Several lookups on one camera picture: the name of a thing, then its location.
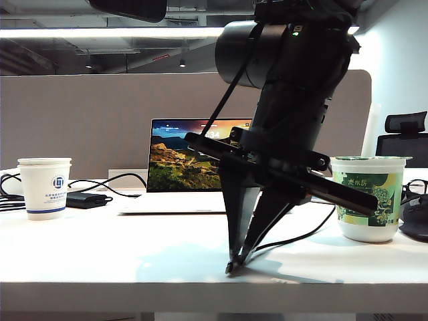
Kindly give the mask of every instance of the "landscape wallpaper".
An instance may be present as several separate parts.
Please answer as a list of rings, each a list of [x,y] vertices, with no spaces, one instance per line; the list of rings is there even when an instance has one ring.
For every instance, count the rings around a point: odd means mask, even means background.
[[[248,129],[250,119],[216,120],[207,137],[230,143],[232,127]],[[189,149],[186,133],[201,133],[207,120],[153,120],[148,165],[150,191],[220,189],[218,162]]]

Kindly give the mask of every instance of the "sky in wallpaper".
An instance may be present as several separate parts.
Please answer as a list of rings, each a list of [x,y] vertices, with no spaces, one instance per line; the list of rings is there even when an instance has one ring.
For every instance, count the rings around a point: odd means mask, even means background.
[[[214,139],[226,138],[230,134],[232,127],[248,128],[249,119],[233,119],[233,120],[216,120],[209,129],[207,137]],[[152,135],[168,137],[184,138],[188,132],[202,132],[207,120],[182,119],[182,120],[153,120]]]

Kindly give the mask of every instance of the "robotic arm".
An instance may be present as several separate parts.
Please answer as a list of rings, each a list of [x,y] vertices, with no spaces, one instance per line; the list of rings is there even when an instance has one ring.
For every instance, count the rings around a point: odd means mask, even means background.
[[[230,23],[217,40],[217,69],[231,88],[262,89],[250,129],[230,133],[240,148],[205,137],[221,107],[200,135],[185,137],[192,148],[220,161],[229,228],[227,273],[247,263],[267,232],[311,195],[365,215],[377,209],[375,197],[317,175],[330,159],[313,151],[328,102],[359,49],[347,32],[361,3],[259,1],[255,21]]]

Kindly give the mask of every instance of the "fluorescent light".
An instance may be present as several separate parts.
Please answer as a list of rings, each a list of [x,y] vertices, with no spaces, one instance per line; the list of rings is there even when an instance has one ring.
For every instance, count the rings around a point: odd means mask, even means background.
[[[349,35],[353,35],[354,33],[356,33],[358,31],[358,29],[360,29],[359,26],[357,25],[351,25],[348,29],[348,34]]]
[[[67,29],[0,29],[0,38],[116,38],[146,37],[165,39],[199,39],[218,37],[221,27],[200,28],[67,28]]]

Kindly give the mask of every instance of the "chair headrest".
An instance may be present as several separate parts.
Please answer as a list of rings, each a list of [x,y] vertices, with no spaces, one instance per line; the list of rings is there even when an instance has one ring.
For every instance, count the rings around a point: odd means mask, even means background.
[[[427,112],[414,114],[389,115],[385,121],[385,131],[401,134],[417,134],[425,131],[425,117]]]

